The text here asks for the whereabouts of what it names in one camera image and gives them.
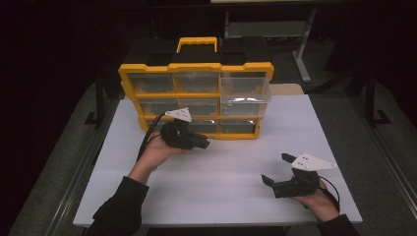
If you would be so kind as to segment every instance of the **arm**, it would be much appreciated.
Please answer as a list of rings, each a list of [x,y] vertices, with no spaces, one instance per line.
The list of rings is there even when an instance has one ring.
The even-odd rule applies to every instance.
[[[141,209],[149,189],[146,186],[149,176],[172,154],[186,152],[188,150],[168,146],[159,134],[155,134],[129,175],[123,177],[114,196],[95,213],[87,236],[136,233],[142,223]]]
[[[313,195],[294,197],[293,200],[308,208],[319,221],[317,225],[323,236],[359,236],[346,214],[340,215],[330,199],[320,190]]]

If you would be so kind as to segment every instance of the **yellow organizer case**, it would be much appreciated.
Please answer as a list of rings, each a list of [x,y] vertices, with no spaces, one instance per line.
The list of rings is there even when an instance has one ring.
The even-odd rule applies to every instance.
[[[220,140],[256,139],[270,102],[273,66],[261,37],[140,39],[119,74],[147,131],[167,110],[188,107],[190,129]],[[155,130],[172,118],[162,117]]]

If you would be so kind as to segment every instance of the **hand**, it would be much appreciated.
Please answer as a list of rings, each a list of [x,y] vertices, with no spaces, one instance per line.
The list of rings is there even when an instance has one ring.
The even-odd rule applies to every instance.
[[[173,154],[184,154],[190,152],[187,149],[170,147],[160,136],[159,132],[153,133],[149,143],[136,162],[128,177],[142,184],[146,184],[152,171],[165,162]]]
[[[320,181],[320,187],[325,189],[326,184]],[[291,199],[307,207],[320,222],[326,222],[340,216],[331,200],[321,190],[316,190],[313,195],[298,196]]]

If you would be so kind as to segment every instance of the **black sleeve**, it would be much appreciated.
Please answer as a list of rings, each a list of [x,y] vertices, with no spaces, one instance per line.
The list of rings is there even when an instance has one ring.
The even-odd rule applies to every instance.
[[[149,187],[123,177],[116,193],[92,217],[87,236],[125,236],[135,234],[142,223],[142,203]]]
[[[359,236],[346,214],[317,225],[322,236]]]

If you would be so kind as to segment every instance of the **tabletop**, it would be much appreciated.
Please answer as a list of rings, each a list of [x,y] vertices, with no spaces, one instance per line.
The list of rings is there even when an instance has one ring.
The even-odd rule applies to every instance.
[[[97,209],[133,167],[145,133],[128,99],[121,100],[80,203],[74,224],[90,226]],[[312,154],[336,163],[308,95],[274,95],[256,140],[209,140],[207,149],[172,156],[148,181],[145,226],[290,225],[313,223],[295,201],[276,199],[261,174],[275,182],[291,178],[282,153]],[[340,193],[341,213],[362,217],[339,169],[319,171]]]

